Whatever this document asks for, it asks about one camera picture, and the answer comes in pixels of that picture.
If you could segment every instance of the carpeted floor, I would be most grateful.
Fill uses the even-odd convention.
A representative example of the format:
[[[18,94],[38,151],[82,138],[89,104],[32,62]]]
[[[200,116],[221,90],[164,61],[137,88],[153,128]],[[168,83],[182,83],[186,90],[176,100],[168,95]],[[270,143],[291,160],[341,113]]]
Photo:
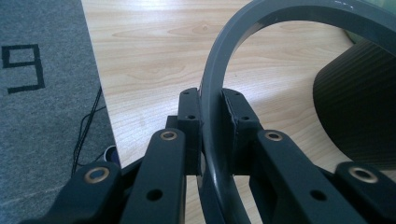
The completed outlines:
[[[50,208],[70,177],[79,124],[100,83],[79,0],[0,1],[0,46],[0,223],[7,224]],[[103,109],[80,161],[111,145]]]

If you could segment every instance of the light wood tabletop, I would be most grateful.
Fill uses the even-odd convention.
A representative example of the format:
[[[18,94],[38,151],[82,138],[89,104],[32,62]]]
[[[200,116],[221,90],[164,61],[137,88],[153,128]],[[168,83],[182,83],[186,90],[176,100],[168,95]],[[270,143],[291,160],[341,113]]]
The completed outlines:
[[[247,0],[83,0],[94,55],[122,166],[144,156],[153,133],[177,113],[181,91],[199,87],[209,51]],[[227,68],[224,87],[241,91],[265,129],[288,134],[316,165],[348,161],[320,125],[313,103],[318,71],[352,46],[329,25],[282,22],[251,36]],[[248,179],[235,178],[253,223]],[[203,223],[195,177],[186,222]]]

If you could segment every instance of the curved gray tube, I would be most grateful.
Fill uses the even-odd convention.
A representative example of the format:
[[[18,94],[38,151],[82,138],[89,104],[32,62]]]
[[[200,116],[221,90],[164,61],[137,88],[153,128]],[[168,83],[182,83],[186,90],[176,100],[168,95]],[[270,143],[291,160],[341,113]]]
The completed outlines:
[[[357,0],[259,0],[239,10],[210,51],[201,83],[203,137],[207,169],[227,223],[249,222],[228,167],[221,131],[221,90],[233,52],[260,29],[282,21],[317,21],[371,40],[396,55],[396,19],[387,11]]]

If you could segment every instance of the wood grain surface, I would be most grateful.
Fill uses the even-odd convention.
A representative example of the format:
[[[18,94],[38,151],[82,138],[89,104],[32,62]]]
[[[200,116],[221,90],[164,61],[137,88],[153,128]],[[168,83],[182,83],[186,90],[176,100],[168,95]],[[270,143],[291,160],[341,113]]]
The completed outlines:
[[[209,51],[245,0],[83,0],[93,50],[122,166],[145,154],[153,133],[177,113],[181,91],[199,87]],[[265,129],[288,134],[316,165],[333,171],[349,161],[316,114],[318,71],[351,46],[329,25],[282,22],[236,51],[224,86],[245,94]],[[203,223],[195,177],[188,177],[187,223]],[[248,179],[236,178],[253,223],[260,217]]]

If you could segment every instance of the black cylindrical object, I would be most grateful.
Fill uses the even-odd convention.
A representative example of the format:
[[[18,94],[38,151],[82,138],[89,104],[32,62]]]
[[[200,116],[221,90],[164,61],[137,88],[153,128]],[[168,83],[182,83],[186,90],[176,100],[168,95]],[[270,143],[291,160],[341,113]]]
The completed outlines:
[[[363,40],[318,73],[319,120],[353,161],[396,168],[396,57]]]

